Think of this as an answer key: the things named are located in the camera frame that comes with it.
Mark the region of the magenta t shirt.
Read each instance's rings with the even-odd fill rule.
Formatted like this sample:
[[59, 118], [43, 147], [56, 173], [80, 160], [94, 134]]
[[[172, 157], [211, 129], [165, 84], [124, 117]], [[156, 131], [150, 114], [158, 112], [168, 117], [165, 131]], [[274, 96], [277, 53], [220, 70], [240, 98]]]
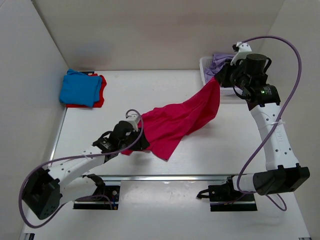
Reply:
[[183, 137], [213, 120], [220, 107], [220, 85], [208, 84], [182, 103], [156, 107], [142, 114], [143, 131], [150, 146], [144, 150], [167, 161]]

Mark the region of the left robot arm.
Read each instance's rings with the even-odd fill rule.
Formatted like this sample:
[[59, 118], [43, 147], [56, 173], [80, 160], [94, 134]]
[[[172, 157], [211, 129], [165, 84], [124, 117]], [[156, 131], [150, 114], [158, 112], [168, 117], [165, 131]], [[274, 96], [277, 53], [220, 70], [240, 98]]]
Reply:
[[143, 123], [121, 120], [80, 155], [34, 170], [27, 177], [21, 198], [39, 220], [48, 219], [67, 202], [82, 198], [99, 199], [104, 195], [106, 185], [101, 177], [90, 172], [91, 169], [126, 150], [145, 150], [149, 145]]

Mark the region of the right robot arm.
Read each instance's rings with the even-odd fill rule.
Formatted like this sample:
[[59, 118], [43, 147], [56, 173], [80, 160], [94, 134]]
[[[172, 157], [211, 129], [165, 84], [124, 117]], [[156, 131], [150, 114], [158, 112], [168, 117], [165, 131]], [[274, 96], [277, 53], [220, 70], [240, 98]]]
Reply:
[[241, 172], [224, 187], [224, 195], [229, 200], [236, 200], [242, 192], [261, 196], [294, 192], [310, 177], [308, 167], [300, 165], [289, 143], [280, 116], [282, 106], [278, 90], [267, 83], [271, 63], [263, 54], [236, 54], [233, 59], [227, 59], [215, 75], [221, 87], [241, 90], [235, 95], [246, 101], [265, 154], [265, 171]]

